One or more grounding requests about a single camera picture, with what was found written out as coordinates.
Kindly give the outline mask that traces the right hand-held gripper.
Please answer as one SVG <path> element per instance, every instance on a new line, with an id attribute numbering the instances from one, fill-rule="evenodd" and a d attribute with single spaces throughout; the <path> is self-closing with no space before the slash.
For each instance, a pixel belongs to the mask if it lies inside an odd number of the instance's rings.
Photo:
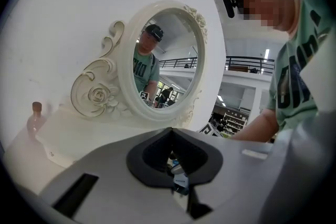
<path id="1" fill-rule="evenodd" d="M 223 137 L 222 134 L 215 127 L 213 127 L 211 123 L 207 123 L 199 130 L 199 132 L 205 135 Z"/>

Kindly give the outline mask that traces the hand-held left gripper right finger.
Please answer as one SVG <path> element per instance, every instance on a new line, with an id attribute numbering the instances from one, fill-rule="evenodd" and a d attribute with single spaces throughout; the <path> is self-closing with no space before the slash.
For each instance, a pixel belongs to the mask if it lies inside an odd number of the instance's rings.
<path id="1" fill-rule="evenodd" d="M 188 178 L 190 189 L 210 183 L 223 165 L 223 156 L 215 142 L 223 139 L 187 129 L 172 128 L 172 152 Z"/>

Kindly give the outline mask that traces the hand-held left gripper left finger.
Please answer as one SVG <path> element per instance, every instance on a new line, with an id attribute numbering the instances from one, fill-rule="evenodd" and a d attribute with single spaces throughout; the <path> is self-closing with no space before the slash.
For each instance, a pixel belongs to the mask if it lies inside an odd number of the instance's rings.
<path id="1" fill-rule="evenodd" d="M 167 173 L 167 161 L 173 148 L 172 129 L 148 132 L 145 136 L 127 154 L 129 171 L 148 187 L 173 188 L 173 179 Z"/>

